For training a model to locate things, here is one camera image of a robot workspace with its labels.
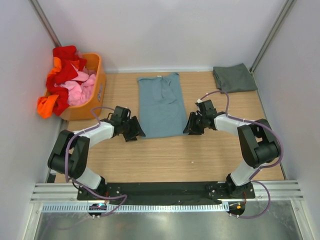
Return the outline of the blue-grey t shirt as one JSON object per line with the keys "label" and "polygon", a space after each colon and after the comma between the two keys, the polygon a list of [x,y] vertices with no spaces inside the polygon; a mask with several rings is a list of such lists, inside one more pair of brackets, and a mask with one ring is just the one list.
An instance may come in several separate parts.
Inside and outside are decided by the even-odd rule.
{"label": "blue-grey t shirt", "polygon": [[137,79],[139,124],[146,139],[183,136],[187,125],[180,75],[177,72]]}

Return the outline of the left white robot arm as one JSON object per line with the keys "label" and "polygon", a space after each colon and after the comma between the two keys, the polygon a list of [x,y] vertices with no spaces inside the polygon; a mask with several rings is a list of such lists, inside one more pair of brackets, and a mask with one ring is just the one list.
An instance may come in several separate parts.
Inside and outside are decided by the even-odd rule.
{"label": "left white robot arm", "polygon": [[78,131],[63,130],[59,133],[49,155],[47,166],[72,180],[81,189],[86,190],[95,200],[117,200],[120,196],[107,197],[105,179],[87,167],[88,154],[96,144],[122,135],[126,142],[136,141],[137,137],[145,137],[138,118],[131,116],[129,108],[116,106],[97,124]]}

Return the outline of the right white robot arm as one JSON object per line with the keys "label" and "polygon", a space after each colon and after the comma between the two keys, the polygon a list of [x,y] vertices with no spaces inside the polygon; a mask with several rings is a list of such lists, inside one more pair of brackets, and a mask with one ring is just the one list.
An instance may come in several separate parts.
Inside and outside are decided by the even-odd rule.
{"label": "right white robot arm", "polygon": [[231,198],[241,196],[248,189],[258,172],[268,167],[273,160],[280,160],[283,147],[266,119],[245,120],[218,112],[211,100],[195,104],[196,112],[191,112],[183,133],[202,135],[205,129],[223,131],[238,137],[242,162],[227,175],[225,192]]}

